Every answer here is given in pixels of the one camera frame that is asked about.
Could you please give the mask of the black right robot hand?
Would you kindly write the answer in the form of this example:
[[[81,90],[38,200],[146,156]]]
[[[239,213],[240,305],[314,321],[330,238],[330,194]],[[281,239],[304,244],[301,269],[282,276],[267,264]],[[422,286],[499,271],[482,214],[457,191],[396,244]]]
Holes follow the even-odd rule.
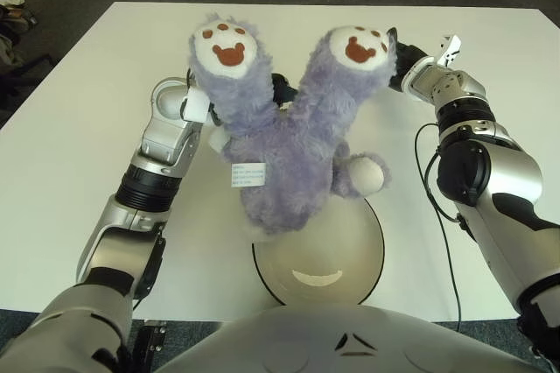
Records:
[[[402,92],[402,82],[408,71],[421,59],[427,57],[427,53],[414,45],[405,45],[398,40],[398,32],[395,27],[387,31],[388,36],[395,43],[396,74],[391,77],[389,87],[397,92]]]

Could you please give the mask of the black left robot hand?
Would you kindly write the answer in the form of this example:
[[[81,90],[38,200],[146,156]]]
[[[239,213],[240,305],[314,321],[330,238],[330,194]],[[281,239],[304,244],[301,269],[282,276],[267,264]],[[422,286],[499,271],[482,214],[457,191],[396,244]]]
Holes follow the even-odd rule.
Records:
[[[273,102],[277,105],[277,107],[282,108],[284,105],[293,103],[298,91],[290,85],[289,81],[279,73],[272,73],[271,80],[274,92]],[[215,126],[221,126],[223,124],[215,111],[213,102],[209,105],[209,116]]]

